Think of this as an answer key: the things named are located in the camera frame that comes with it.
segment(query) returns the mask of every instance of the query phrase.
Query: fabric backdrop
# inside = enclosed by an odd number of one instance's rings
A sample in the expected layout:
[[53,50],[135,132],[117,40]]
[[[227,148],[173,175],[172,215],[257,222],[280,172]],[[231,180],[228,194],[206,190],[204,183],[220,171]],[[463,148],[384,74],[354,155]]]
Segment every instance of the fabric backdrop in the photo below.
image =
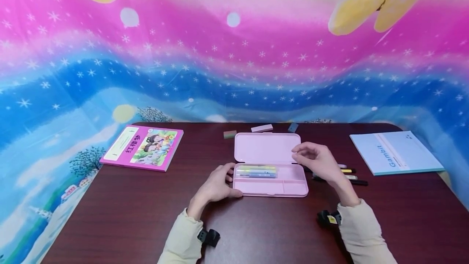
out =
[[43,258],[141,120],[393,123],[469,206],[469,0],[0,1],[0,262]]

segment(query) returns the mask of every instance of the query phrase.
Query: book cover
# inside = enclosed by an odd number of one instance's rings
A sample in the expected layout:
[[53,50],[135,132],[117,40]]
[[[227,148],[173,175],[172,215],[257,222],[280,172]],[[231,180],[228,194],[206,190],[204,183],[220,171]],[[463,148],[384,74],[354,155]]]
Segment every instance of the book cover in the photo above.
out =
[[165,172],[183,134],[177,129],[127,125],[99,162]]
[[411,131],[351,134],[351,139],[374,175],[444,170]]

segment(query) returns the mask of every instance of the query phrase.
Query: wooden table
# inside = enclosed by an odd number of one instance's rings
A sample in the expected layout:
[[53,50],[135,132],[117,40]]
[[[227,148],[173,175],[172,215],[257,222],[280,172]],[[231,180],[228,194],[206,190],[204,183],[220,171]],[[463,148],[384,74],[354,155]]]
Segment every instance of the wooden table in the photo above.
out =
[[[223,132],[250,132],[260,124],[148,125],[184,130],[168,172],[105,165],[43,263],[154,264],[198,187],[216,166],[234,161],[234,139],[224,140]],[[289,126],[273,125],[274,132]],[[398,263],[469,263],[469,213],[438,174],[374,177],[348,136],[399,130],[388,124],[300,124],[296,132],[302,141],[327,145],[338,163],[369,181],[355,190],[374,209]],[[308,185],[306,198],[244,197],[209,205],[202,219],[221,240],[200,263],[350,263],[337,230],[315,221],[317,212],[335,211],[336,195],[325,183]]]

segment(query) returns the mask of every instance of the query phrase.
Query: green eraser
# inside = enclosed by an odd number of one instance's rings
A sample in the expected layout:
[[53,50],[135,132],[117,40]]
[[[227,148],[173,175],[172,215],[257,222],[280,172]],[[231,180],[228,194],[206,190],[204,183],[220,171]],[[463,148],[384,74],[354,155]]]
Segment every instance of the green eraser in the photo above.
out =
[[223,132],[223,137],[226,139],[234,138],[235,135],[236,135],[236,131]]

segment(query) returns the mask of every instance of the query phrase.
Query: beige sleeve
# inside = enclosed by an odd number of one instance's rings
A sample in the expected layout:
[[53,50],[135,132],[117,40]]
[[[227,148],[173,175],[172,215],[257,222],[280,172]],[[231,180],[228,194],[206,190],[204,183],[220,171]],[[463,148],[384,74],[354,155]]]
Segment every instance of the beige sleeve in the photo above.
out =
[[360,205],[337,210],[342,216],[340,234],[355,264],[396,264],[396,260],[381,236],[381,227],[371,207],[361,200]]
[[197,239],[202,227],[202,221],[187,216],[184,209],[169,232],[158,264],[195,264],[202,256],[202,242]]

